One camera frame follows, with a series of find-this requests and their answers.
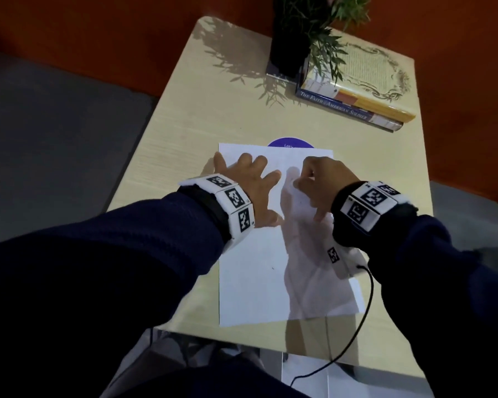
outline sleeve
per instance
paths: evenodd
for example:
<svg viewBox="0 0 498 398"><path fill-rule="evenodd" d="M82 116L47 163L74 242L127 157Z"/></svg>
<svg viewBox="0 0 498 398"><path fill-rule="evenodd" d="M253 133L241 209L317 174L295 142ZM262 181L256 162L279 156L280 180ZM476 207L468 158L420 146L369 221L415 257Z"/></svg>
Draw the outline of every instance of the sleeve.
<svg viewBox="0 0 498 398"><path fill-rule="evenodd" d="M206 210L183 193L0 243L2 390L66 386L70 395L99 396L144 330L171 318L224 245Z"/></svg>
<svg viewBox="0 0 498 398"><path fill-rule="evenodd" d="M460 252L435 218L401 204L368 234L340 212L348 186L332 205L334 238L369 255L387 312L411 344L436 396L498 388L498 274L478 255Z"/></svg>

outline paper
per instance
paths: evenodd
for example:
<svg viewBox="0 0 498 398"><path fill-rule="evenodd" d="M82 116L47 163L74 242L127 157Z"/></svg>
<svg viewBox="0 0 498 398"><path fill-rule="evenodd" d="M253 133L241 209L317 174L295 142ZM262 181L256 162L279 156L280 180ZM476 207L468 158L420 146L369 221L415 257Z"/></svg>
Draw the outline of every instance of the paper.
<svg viewBox="0 0 498 398"><path fill-rule="evenodd" d="M279 169L282 177L269 195L269 208L284 217L279 227L254 229L219 260L220 326L356 314L365 310L359 283L346 278L344 260L332 264L332 218L313 221L315 208L292 186L307 156L333 157L332 151L220 144L228 166L244 152L264 155L262 173ZM364 263L356 250L341 248L341 258Z"/></svg>

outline purple circle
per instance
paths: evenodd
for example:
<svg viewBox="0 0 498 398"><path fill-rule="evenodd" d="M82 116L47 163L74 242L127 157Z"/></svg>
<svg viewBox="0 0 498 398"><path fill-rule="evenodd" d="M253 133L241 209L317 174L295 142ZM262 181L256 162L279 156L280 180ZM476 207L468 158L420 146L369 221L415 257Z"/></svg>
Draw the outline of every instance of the purple circle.
<svg viewBox="0 0 498 398"><path fill-rule="evenodd" d="M308 142L293 137L279 138L268 146L278 146L282 148L313 148Z"/></svg>

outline light wood tabletop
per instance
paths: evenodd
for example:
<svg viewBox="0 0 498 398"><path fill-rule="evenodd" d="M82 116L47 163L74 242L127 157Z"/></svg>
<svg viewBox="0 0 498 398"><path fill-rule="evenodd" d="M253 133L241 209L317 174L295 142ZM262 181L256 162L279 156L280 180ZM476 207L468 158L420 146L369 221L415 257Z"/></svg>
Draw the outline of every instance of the light wood tabletop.
<svg viewBox="0 0 498 398"><path fill-rule="evenodd" d="M270 38L219 19L197 22L109 209L162 198L180 180L210 172L218 143L268 145L277 138L298 137L316 148L332 149L334 158L360 179L383 180L407 194L419 213L432 214L420 114L389 133L297 99L293 85L266 77L270 45ZM416 92L414 68L410 71ZM369 277L357 278L367 301ZM330 359L344 348L362 316L221 328L218 283L216 263L161 328ZM423 377L408 342L385 311L378 283L363 329L341 361Z"/></svg>

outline cable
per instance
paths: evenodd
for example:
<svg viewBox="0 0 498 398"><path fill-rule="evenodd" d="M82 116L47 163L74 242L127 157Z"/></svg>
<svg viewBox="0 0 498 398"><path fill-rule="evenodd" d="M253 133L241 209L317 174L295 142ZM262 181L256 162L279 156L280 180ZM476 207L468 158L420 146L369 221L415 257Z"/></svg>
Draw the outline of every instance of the cable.
<svg viewBox="0 0 498 398"><path fill-rule="evenodd" d="M290 387L293 387L293 383L295 382L295 380L297 380L298 378L306 378L306 377L310 377L310 376L313 376L314 374L316 373L319 373L321 370L325 370L327 367L329 367L330 365L332 365L333 363L336 363L344 354L345 352L347 351L347 349L349 349L352 345L352 342L354 342L354 340L356 339L356 337L358 336L358 333L359 333L359 330L362 329L362 325L363 323L365 322L365 318L367 317L367 313L369 312L369 309L371 308L371 302L373 301L373 294L374 294L374 280L373 280L373 275L371 274L371 271L369 271L367 269L367 267L363 266L363 265L357 265L356 266L357 268L361 268L361 269L364 269L365 271L367 271L367 274L369 274L369 279L371 280L371 293L369 295L369 301L367 302L367 307L365 308L365 314L363 315L362 317L362 320L359 322L359 326L358 328L356 329L356 331L354 332L354 334L352 335L352 338L351 340L349 341L349 343L347 343L347 346L343 349L343 351L337 355L334 359L332 359L331 361L329 361L326 365L324 366L321 366L319 369L317 370L314 370L312 373L308 373L308 374L305 374L303 376L296 376L293 378L292 380L292 383L289 385Z"/></svg>

